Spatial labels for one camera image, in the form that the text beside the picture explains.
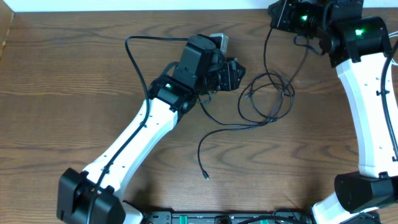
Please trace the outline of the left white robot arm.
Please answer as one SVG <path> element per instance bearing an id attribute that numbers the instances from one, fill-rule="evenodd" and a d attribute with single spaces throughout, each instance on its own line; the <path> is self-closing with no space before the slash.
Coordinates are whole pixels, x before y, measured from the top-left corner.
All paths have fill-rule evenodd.
<path id="1" fill-rule="evenodd" d="M 141 223 L 144 215 L 124 202 L 126 188 L 154 146 L 197 103 L 199 96 L 236 90 L 246 72 L 226 57 L 228 36 L 197 34 L 185 39 L 179 61 L 150 84 L 135 118 L 112 145 L 81 172 L 59 179 L 57 218 L 65 223 Z"/>

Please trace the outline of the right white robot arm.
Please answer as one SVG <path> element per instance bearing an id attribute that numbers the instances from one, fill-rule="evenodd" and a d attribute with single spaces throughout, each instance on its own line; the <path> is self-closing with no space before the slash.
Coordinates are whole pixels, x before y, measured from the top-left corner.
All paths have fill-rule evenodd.
<path id="1" fill-rule="evenodd" d="M 366 223 L 397 202 L 397 102 L 390 63 L 397 50 L 385 22 L 363 17 L 362 1 L 271 4 L 273 29 L 319 39 L 348 97 L 358 140 L 356 172 L 340 174 L 334 192 L 311 207 L 310 223 Z"/>

